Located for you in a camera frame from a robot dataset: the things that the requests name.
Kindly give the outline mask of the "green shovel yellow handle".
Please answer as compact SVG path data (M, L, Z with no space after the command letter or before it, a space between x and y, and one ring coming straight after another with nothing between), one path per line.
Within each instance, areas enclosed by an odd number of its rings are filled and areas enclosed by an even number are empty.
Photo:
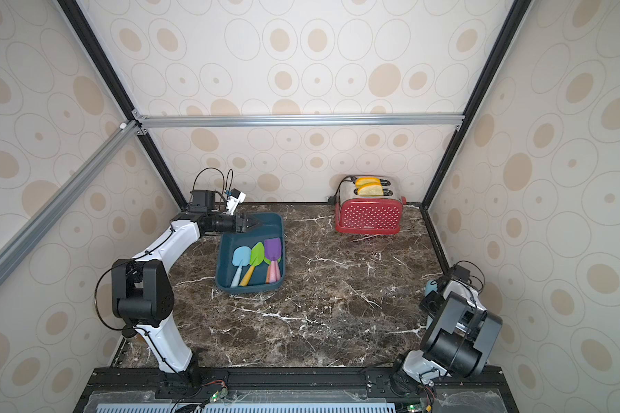
M254 273L254 270L256 269L257 266L259 266L264 261L264 259L265 259L264 244L262 242L258 242L251 249L250 267L248 268L246 274L244 275L243 279L239 283L240 287L248 286L251 280L251 277Z

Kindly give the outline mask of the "blue shovel light blue handle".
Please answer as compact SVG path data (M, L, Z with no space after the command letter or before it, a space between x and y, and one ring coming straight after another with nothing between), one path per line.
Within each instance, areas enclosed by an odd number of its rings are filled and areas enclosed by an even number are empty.
M235 288L241 280L241 273L244 266L248 265L251 258L251 248L248 246L239 246L232 254L232 265L236 268L234 277L232 278L230 287Z

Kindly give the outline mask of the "teal plastic storage box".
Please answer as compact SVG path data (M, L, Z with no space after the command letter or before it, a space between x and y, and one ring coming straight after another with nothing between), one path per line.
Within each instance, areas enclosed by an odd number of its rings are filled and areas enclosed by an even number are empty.
M232 295L275 290L284 281L284 224L277 213L250 216L255 227L221 237L215 282Z

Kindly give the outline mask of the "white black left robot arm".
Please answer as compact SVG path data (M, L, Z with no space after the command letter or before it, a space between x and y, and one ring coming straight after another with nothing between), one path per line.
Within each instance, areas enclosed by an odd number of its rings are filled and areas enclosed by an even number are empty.
M99 321L125 337L143 337L162 372L198 383L200 376L192 366L196 363L195 355L182 339L173 318L175 294L168 270L207 232L246 233L260 225L260 220L247 213L179 213L139 256L118 259L103 273L110 277L111 311L124 325L113 327L104 321L95 291L94 306Z

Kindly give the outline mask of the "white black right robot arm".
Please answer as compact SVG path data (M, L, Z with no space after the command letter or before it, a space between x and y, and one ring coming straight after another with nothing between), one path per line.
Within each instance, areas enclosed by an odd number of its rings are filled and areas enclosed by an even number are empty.
M480 300L485 278L471 275L475 265L461 261L425 289L420 307L428 315L420 348L399 356L392 383L402 392L429 386L444 376L480 375L502 330L502 318Z

